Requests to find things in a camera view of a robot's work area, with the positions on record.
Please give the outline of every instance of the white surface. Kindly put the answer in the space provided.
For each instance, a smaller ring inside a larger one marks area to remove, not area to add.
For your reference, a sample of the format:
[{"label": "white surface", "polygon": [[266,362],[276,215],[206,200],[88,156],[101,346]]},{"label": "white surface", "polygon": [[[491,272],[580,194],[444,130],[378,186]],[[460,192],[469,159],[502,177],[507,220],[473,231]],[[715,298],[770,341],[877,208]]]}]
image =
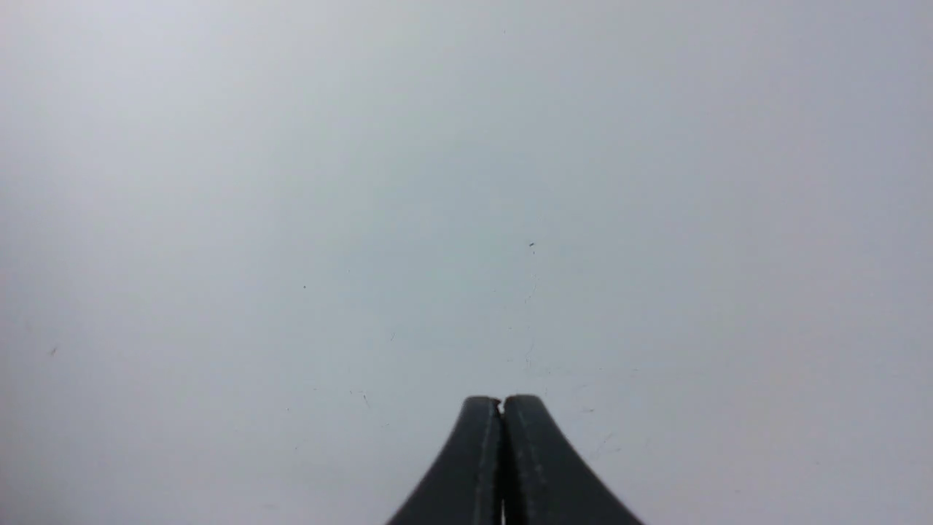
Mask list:
[{"label": "white surface", "polygon": [[649,524],[933,522],[925,2],[141,4],[0,7],[0,523],[381,523],[516,391]]}]

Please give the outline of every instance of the white table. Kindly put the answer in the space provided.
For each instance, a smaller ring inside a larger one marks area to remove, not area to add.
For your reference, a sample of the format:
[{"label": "white table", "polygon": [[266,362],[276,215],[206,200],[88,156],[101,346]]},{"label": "white table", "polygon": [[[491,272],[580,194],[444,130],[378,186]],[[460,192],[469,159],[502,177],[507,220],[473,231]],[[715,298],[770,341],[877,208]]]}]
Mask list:
[{"label": "white table", "polygon": [[923,3],[54,4],[0,522],[382,523],[512,392],[652,525],[933,522]]}]

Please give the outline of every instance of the scratch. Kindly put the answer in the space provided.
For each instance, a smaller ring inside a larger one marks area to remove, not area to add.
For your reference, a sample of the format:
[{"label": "scratch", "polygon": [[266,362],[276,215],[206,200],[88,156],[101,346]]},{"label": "scratch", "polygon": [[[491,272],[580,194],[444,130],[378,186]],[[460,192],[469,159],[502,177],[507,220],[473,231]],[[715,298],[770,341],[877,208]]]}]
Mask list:
[{"label": "scratch", "polygon": [[596,448],[596,451],[592,453],[593,459],[599,458],[599,453],[603,451],[603,447],[606,446],[606,442],[608,442],[609,439],[611,439],[613,435],[616,435],[616,433],[610,432],[609,435],[606,436],[606,439],[603,440],[603,443],[599,444],[599,447]]},{"label": "scratch", "polygon": [[535,277],[535,286],[531,289],[531,293],[528,294],[528,297],[525,297],[526,304],[528,304],[528,301],[535,296],[535,291],[537,291],[537,277]]},{"label": "scratch", "polygon": [[531,354],[531,351],[534,349],[535,349],[535,338],[533,337],[531,340],[531,345],[525,351],[525,367],[526,368],[531,368],[531,358],[529,358],[528,356]]}]

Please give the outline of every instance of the rubber gripper pad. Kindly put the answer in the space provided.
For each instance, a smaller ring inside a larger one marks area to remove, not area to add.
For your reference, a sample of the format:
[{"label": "rubber gripper pad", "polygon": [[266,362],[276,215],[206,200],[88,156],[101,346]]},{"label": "rubber gripper pad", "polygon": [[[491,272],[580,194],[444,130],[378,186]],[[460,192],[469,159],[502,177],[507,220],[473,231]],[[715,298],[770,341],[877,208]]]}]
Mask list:
[{"label": "rubber gripper pad", "polygon": [[570,446],[533,395],[503,410],[506,523],[641,525]]},{"label": "rubber gripper pad", "polygon": [[469,397],[444,448],[389,525],[500,525],[499,400]]}]

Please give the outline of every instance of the gray background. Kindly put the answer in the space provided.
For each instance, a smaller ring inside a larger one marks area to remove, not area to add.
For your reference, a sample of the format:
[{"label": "gray background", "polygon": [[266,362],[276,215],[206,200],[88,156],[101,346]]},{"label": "gray background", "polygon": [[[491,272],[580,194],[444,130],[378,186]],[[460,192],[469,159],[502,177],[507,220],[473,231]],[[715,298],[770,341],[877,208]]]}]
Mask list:
[{"label": "gray background", "polygon": [[925,1],[0,5],[0,523],[933,522]]}]

